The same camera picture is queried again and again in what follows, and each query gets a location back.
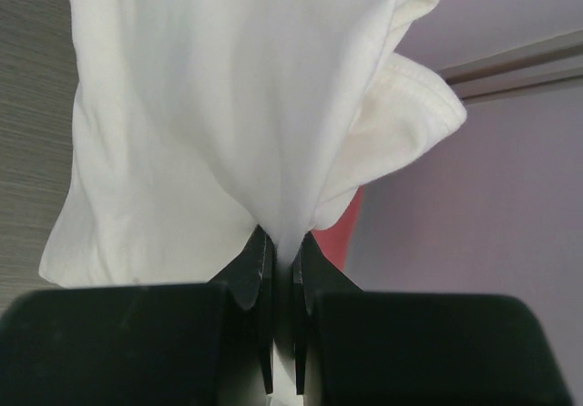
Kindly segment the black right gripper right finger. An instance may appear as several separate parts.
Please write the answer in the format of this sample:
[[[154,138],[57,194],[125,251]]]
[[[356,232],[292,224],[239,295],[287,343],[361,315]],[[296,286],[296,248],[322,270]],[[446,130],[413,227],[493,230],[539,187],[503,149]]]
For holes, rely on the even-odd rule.
[[[307,405],[569,405],[538,319],[492,294],[365,291],[307,235],[293,263]]]

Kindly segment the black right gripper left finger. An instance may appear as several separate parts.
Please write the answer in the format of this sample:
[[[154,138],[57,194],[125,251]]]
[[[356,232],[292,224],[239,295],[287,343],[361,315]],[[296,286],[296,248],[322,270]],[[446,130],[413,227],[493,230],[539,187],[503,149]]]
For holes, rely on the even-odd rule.
[[[274,247],[261,229],[205,283],[49,289],[1,318],[4,405],[264,405]]]

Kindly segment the white printed t-shirt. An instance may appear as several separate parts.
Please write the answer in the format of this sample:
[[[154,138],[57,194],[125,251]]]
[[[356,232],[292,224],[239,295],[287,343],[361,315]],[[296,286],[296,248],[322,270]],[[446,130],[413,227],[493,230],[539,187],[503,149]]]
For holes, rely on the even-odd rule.
[[[69,0],[70,187],[39,265],[76,288],[204,281],[263,228],[282,264],[465,122],[396,47],[439,0]]]

